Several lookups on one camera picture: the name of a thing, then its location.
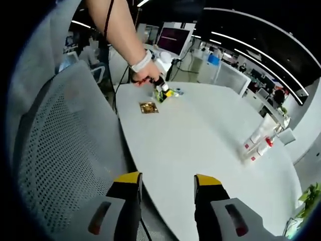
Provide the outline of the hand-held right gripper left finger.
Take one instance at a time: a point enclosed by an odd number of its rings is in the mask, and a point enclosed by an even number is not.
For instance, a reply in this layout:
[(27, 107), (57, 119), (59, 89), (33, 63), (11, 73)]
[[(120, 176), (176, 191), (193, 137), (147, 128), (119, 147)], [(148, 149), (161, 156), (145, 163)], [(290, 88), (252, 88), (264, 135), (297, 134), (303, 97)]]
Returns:
[(99, 201), (88, 231), (98, 240), (136, 240), (141, 219), (142, 173), (118, 176)]

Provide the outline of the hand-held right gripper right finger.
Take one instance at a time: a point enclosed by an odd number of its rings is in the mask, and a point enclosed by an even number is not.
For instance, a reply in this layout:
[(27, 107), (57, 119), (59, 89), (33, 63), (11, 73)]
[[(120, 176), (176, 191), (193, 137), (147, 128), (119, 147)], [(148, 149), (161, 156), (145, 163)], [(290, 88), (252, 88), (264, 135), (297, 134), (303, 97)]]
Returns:
[(199, 240), (263, 240), (262, 218), (218, 179), (196, 174), (194, 186)]

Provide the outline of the person's left hand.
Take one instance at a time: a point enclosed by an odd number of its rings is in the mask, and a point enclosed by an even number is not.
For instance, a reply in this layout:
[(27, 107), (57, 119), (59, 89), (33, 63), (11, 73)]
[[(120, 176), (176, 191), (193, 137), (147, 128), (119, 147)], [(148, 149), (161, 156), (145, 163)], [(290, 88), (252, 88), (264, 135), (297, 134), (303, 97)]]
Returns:
[(150, 60), (139, 72), (133, 74), (132, 82), (136, 86), (142, 86), (149, 83), (151, 79), (157, 81), (160, 75), (159, 69), (154, 62)]

